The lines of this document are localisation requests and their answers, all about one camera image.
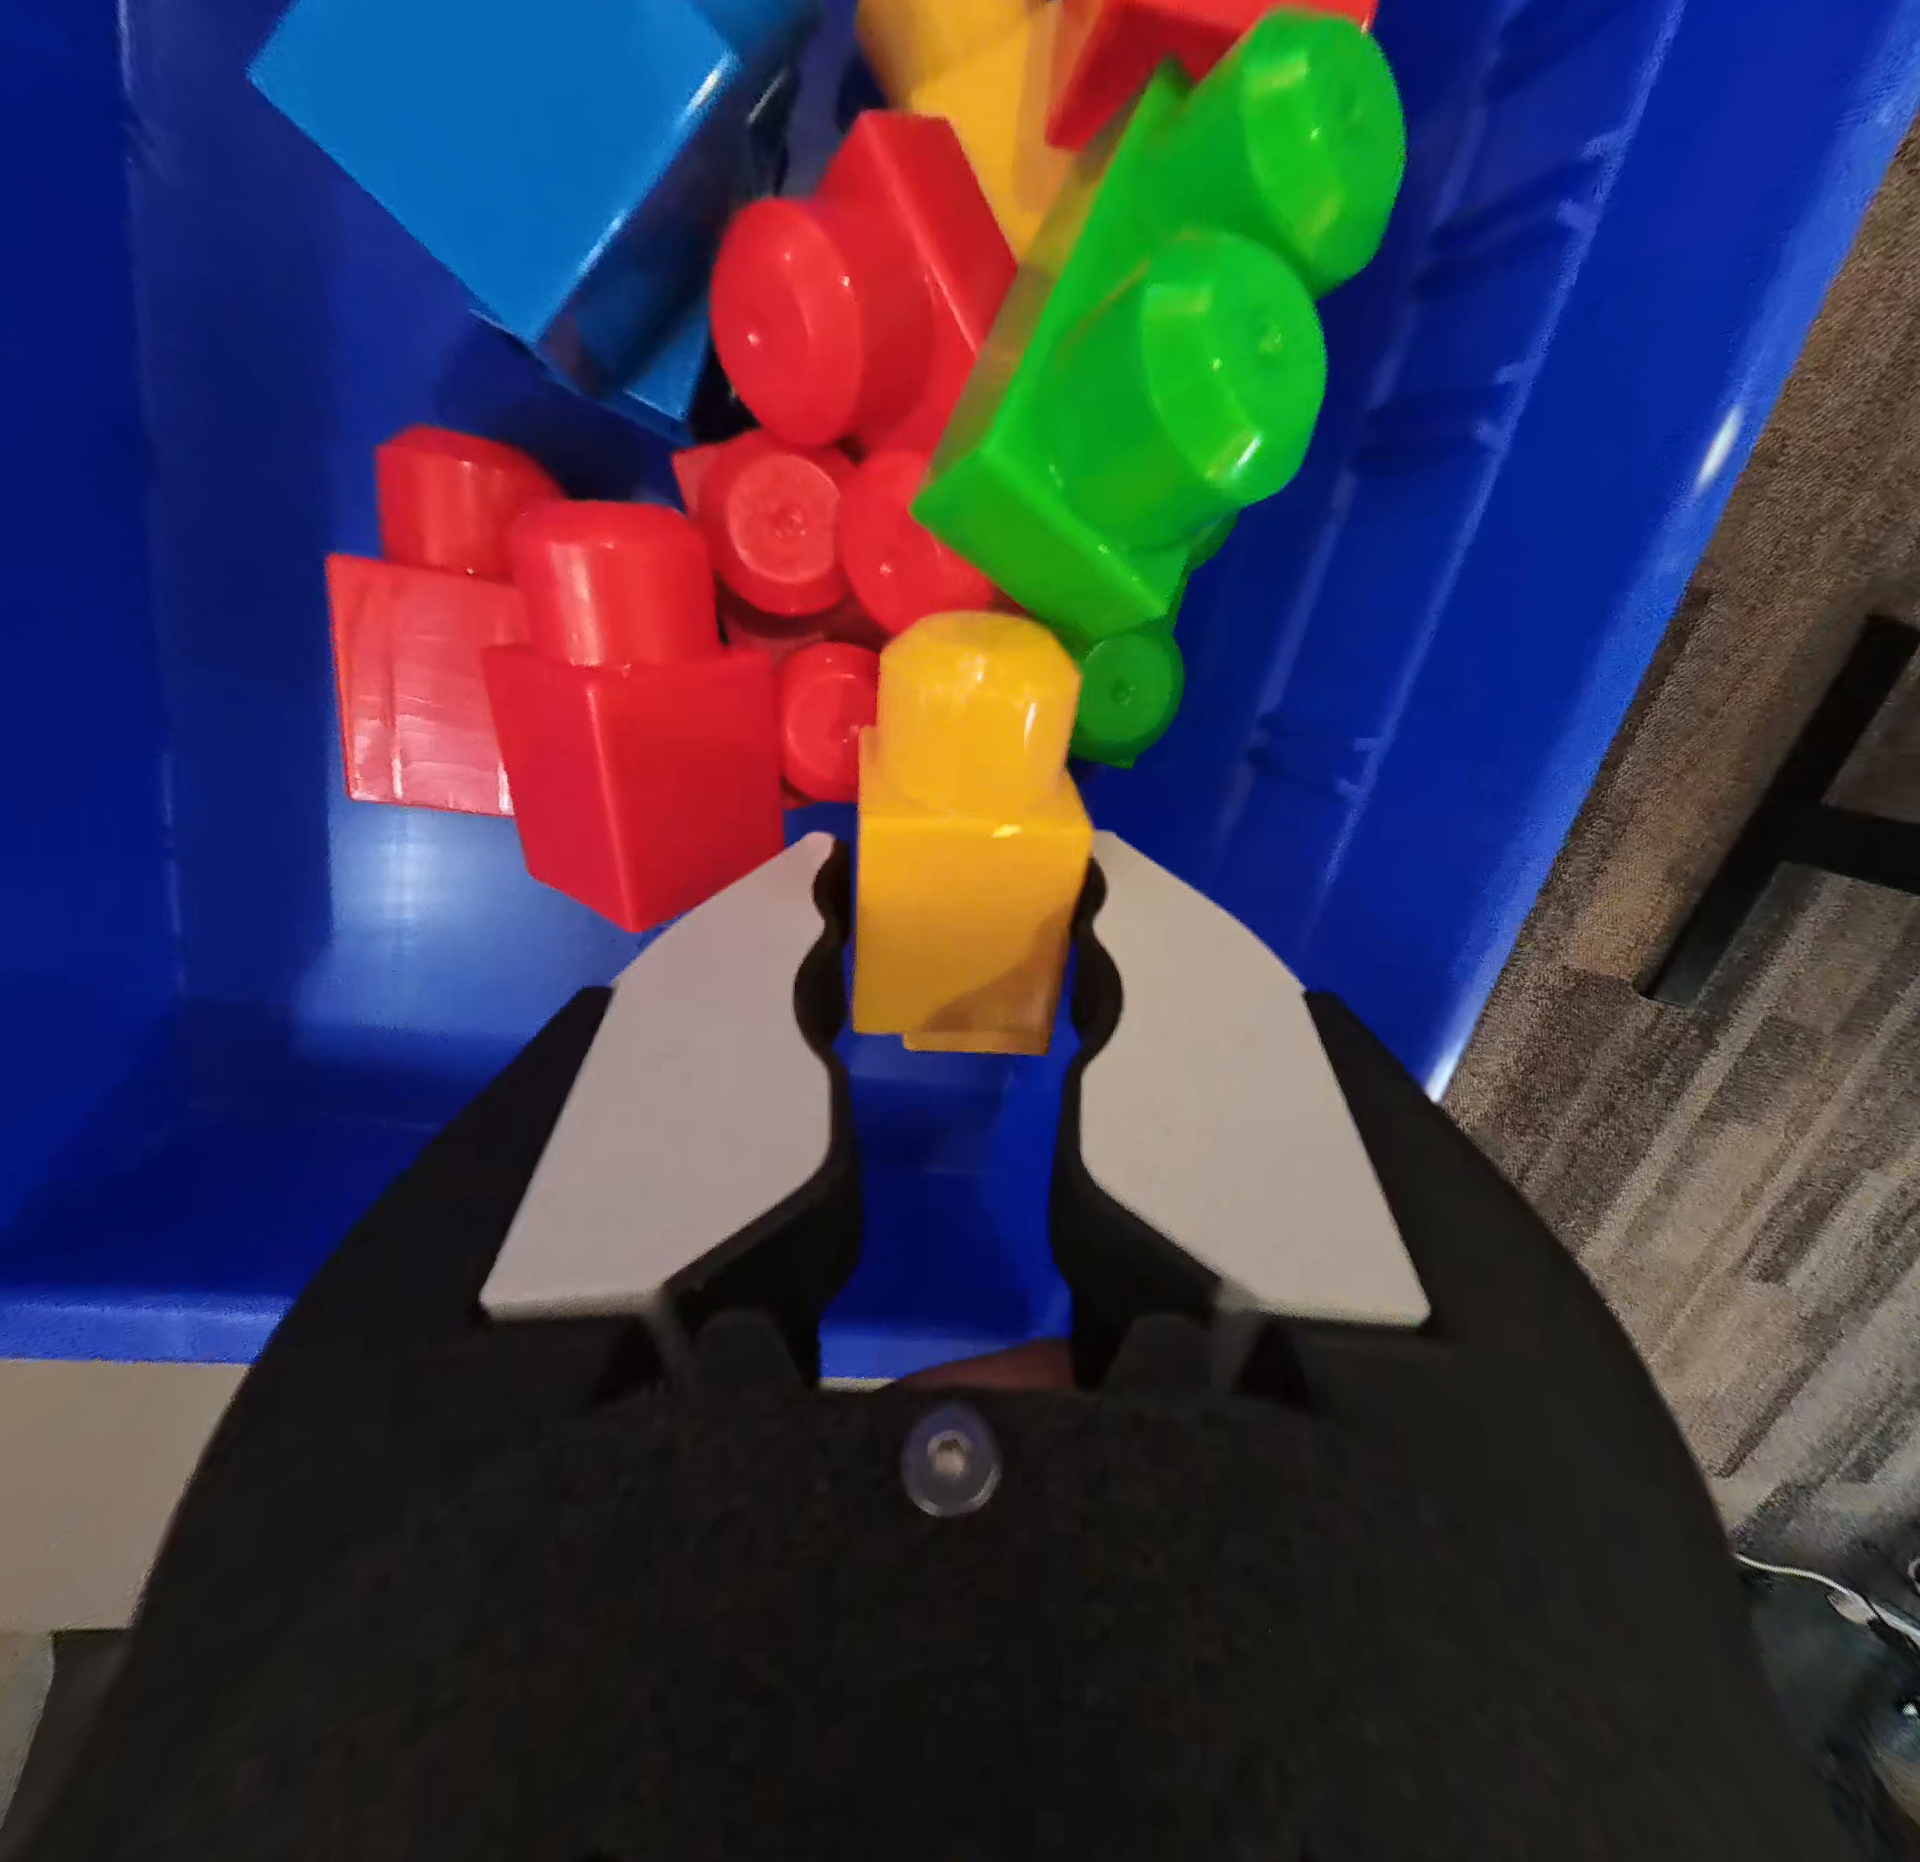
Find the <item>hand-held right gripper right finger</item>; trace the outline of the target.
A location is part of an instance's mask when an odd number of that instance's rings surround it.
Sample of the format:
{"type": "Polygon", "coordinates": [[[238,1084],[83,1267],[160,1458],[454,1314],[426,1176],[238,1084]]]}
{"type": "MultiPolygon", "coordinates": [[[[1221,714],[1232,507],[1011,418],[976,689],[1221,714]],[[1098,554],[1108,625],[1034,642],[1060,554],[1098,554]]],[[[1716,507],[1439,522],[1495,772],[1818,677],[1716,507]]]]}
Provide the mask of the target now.
{"type": "Polygon", "coordinates": [[[1423,1327],[1423,1276],[1306,981],[1115,831],[1093,831],[1071,969],[1053,1242],[1076,1298],[1115,1326],[1423,1327]]]}

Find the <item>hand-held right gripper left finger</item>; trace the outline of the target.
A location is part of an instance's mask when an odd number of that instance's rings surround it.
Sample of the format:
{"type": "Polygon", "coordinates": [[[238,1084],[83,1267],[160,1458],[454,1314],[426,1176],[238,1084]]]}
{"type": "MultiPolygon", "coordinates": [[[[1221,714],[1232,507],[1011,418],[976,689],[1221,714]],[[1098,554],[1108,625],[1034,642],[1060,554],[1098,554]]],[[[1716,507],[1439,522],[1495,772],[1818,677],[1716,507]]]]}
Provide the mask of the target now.
{"type": "Polygon", "coordinates": [[[614,981],[485,1281],[493,1319],[750,1304],[818,1326],[861,1258],[847,1029],[851,846],[804,837],[678,914],[614,981]]]}

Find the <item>green double toy block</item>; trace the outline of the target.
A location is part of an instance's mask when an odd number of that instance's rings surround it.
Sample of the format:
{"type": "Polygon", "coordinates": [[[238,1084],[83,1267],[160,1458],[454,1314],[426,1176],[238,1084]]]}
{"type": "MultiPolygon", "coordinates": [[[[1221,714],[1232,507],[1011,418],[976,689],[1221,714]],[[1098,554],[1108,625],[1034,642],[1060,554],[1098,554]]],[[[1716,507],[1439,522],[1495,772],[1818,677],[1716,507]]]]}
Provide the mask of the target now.
{"type": "Polygon", "coordinates": [[[1186,559],[1306,466],[1321,297],[1362,273],[1407,170],[1376,39],[1263,15],[1174,59],[1076,158],[910,501],[1060,642],[1174,616],[1186,559]]]}
{"type": "Polygon", "coordinates": [[[1186,665],[1169,619],[1098,642],[1066,637],[1081,667],[1071,755],[1133,766],[1182,710],[1186,665]]]}

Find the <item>blue plastic bin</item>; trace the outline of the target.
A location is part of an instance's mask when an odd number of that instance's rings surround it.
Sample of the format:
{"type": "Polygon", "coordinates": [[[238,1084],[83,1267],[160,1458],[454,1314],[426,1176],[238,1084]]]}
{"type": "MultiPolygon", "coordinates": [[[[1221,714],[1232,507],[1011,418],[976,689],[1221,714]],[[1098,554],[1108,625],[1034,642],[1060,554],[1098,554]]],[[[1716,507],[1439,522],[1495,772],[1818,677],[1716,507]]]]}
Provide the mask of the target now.
{"type": "MultiPolygon", "coordinates": [[[[636,940],[343,793],[321,559],[446,418],[666,482],[251,83],[6,0],[6,1360],[251,1363],[636,940]]],[[[1445,1088],[1915,115],[1920,0],[1376,0],[1407,186],[1091,812],[1445,1088]]]]}

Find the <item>black table leg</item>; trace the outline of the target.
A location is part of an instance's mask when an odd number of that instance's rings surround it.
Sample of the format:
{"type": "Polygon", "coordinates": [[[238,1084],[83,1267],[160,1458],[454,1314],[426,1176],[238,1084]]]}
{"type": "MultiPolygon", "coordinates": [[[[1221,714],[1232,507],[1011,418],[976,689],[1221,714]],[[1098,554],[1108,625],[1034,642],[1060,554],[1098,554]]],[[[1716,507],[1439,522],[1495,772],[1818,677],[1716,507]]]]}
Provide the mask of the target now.
{"type": "Polygon", "coordinates": [[[1915,625],[1867,616],[1759,804],[1640,981],[1647,1001],[1698,1007],[1784,865],[1889,892],[1920,892],[1920,825],[1833,799],[1833,783],[1849,772],[1915,648],[1915,625]]]}

